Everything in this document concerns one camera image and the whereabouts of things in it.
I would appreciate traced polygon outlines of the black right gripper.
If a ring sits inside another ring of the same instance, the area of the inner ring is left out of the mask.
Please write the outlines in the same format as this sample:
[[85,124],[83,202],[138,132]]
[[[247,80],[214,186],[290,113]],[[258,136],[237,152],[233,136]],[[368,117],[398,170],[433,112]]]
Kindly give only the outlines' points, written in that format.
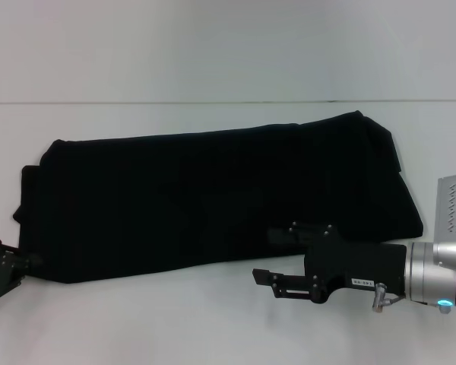
[[336,290],[374,291],[383,284],[388,294],[405,295],[407,249],[391,243],[348,242],[332,224],[294,221],[288,228],[270,228],[272,246],[308,246],[306,276],[284,275],[254,268],[255,283],[272,289],[276,298],[311,300],[323,304]]

